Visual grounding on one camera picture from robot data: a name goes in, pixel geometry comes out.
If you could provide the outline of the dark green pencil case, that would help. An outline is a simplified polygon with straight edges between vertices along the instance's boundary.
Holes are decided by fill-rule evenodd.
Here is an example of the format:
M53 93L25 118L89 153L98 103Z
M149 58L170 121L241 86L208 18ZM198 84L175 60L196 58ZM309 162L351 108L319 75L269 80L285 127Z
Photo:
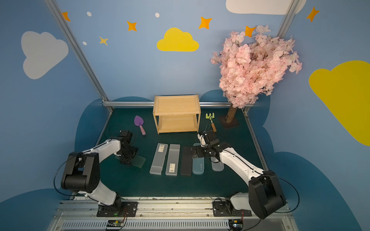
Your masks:
M141 168L146 161L145 157L139 155L136 155L135 157L115 156L115 158L123 165L134 166L138 168Z

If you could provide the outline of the clear rounded pencil case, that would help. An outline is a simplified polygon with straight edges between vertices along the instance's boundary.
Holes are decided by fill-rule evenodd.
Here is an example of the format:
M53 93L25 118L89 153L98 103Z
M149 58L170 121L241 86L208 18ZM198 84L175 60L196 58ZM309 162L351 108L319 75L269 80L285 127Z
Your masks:
M221 172L224 170L224 164L215 157L211 157L212 170L215 172Z

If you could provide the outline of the teal translucent pencil case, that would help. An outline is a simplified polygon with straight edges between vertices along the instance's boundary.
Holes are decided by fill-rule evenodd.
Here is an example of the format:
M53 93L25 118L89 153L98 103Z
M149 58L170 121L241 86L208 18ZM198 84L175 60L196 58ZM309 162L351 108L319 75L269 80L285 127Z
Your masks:
M202 175L204 173L204 158L203 157L196 157L195 154L193 154L192 159L192 173L196 175Z

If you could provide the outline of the black pencil case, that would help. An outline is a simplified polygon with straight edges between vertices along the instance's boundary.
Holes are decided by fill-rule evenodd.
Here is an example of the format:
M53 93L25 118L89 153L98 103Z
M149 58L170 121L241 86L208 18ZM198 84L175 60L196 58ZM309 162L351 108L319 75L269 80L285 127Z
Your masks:
M182 150L180 174L182 176L191 176L192 174L192 150L189 146L184 146Z

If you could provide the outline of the frosted case with cap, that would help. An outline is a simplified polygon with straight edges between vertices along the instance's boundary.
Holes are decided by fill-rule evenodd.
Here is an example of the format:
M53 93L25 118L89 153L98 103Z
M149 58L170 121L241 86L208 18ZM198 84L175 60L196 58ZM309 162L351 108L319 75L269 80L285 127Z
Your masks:
M155 155L153 157L152 165L149 173L151 175L161 175L166 154L167 154L168 144L158 143Z

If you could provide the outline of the frosted case with barcode label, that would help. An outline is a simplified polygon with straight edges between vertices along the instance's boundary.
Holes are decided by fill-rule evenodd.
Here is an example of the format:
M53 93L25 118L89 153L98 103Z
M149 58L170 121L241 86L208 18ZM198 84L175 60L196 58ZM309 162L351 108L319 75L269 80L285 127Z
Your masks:
M177 176L179 155L180 144L170 144L165 172L167 176Z

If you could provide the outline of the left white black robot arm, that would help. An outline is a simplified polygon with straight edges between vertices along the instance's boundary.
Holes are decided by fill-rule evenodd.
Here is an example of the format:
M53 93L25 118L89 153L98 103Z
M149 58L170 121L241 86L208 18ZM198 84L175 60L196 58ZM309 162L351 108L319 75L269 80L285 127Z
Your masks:
M122 130L119 136L83 152L68 155L61 179L61 188L82 194L103 207L120 208L117 192L101 182L100 164L110 156L117 156L123 165L131 164L138 149L131 146L133 133Z

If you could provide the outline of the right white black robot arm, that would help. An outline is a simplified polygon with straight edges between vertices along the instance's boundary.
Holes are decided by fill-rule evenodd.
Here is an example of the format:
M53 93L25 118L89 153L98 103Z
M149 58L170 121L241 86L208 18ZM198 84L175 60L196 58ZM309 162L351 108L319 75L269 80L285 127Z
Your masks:
M214 157L229 166L248 185L247 193L231 196L231 209L251 210L258 218L265 219L286 205L286 198L275 172L255 166L235 151L228 143L206 144L191 148L194 158Z

